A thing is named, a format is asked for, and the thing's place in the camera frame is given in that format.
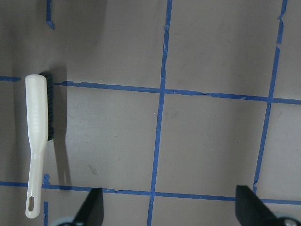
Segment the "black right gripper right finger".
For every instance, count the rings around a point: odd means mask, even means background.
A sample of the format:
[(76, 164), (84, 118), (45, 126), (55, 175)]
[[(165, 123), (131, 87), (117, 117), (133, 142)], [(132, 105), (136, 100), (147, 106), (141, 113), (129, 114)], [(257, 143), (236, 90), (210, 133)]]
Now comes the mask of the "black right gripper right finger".
[(236, 218), (241, 226), (282, 225), (282, 220), (248, 186), (236, 186)]

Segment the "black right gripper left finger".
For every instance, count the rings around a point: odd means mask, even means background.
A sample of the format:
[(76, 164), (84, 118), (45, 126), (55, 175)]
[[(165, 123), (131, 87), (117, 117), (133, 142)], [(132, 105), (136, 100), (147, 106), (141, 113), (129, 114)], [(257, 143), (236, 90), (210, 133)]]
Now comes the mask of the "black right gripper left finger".
[(88, 193), (72, 224), (74, 226), (101, 226), (103, 219), (103, 190), (102, 188), (93, 188)]

